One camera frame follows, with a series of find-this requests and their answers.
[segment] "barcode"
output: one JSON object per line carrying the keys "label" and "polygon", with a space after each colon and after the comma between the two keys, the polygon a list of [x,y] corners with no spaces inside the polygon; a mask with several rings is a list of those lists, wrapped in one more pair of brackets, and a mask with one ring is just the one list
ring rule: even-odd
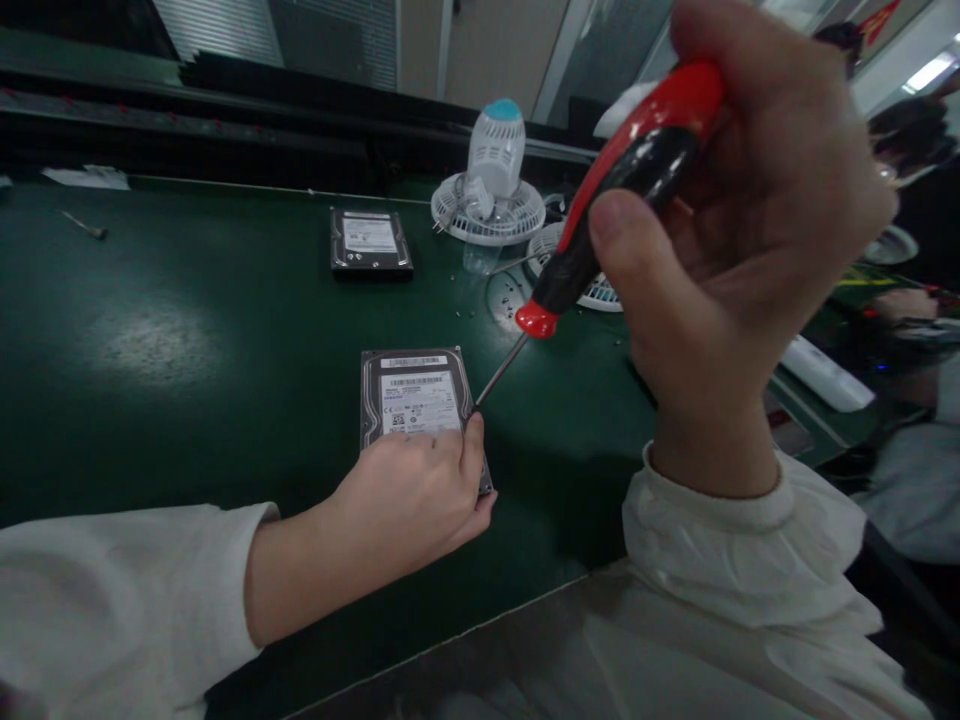
{"label": "barcode", "polygon": [[407,358],[382,358],[380,367],[391,369],[398,367],[425,367],[426,365],[446,365],[446,355],[421,355]]}
{"label": "barcode", "polygon": [[393,358],[391,365],[394,367],[411,367],[416,365],[439,365],[443,361],[438,357],[432,358]]}
{"label": "barcode", "polygon": [[401,385],[430,385],[435,382],[443,382],[443,378],[410,378],[408,380],[391,380],[390,387],[400,387]]}

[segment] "white fan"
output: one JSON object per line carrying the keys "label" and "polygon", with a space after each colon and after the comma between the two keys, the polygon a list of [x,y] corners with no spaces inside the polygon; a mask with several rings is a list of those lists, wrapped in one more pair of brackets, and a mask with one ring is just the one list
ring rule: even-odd
{"label": "white fan", "polygon": [[[527,246],[527,255],[532,257],[527,260],[527,265],[537,277],[540,277],[543,266],[547,264],[550,256],[553,255],[560,244],[560,236],[563,235],[563,228],[566,224],[567,221],[563,220],[547,225],[530,240],[530,245]],[[616,291],[610,286],[607,276],[603,273],[593,279],[589,287],[583,291],[580,299],[577,300],[577,304],[601,312],[623,312],[620,298],[617,297]]]}
{"label": "white fan", "polygon": [[475,245],[514,245],[543,225],[546,209],[520,179],[526,132],[512,100],[487,105],[470,136],[467,171],[441,183],[430,203],[434,227]]}

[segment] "green workbench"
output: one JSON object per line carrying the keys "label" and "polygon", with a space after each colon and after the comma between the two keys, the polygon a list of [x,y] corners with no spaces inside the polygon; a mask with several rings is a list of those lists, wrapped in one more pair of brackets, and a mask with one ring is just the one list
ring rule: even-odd
{"label": "green workbench", "polygon": [[[466,274],[462,245],[431,231],[427,185],[385,201],[131,184],[19,181],[0,196],[0,527],[190,503],[292,515],[357,458],[361,351],[458,345],[476,393],[518,337],[524,272]],[[332,204],[399,211],[413,281],[334,281]],[[528,344],[484,408],[490,530],[268,648],[210,691],[211,716],[282,717],[620,557],[620,503],[655,418],[628,346],[622,316],[588,310]],[[814,410],[846,444],[873,432],[870,412],[837,416],[782,382],[804,424]],[[810,429],[804,460],[839,452]]]}

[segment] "desk fan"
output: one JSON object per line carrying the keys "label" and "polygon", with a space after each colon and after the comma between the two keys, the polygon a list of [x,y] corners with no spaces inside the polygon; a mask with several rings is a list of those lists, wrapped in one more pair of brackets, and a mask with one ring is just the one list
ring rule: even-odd
{"label": "desk fan", "polygon": [[543,200],[520,179],[525,145],[517,104],[487,105],[473,126],[467,171],[451,175],[433,193],[434,229],[487,247],[524,242],[540,229],[546,217]]}

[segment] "white sticker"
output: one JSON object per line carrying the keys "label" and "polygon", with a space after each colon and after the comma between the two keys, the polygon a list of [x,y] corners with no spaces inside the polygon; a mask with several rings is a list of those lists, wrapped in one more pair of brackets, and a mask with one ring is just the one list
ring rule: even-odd
{"label": "white sticker", "polygon": [[350,252],[397,253],[393,224],[389,219],[343,219],[343,245]]}
{"label": "white sticker", "polygon": [[446,355],[434,355],[419,358],[383,358],[380,367],[389,370],[395,367],[423,367],[424,365],[446,365]]}
{"label": "white sticker", "polygon": [[390,216],[387,213],[352,213],[345,212],[343,213],[344,217],[364,217],[371,220],[389,220]]}
{"label": "white sticker", "polygon": [[463,430],[457,395],[448,370],[380,378],[383,433],[429,433]]}

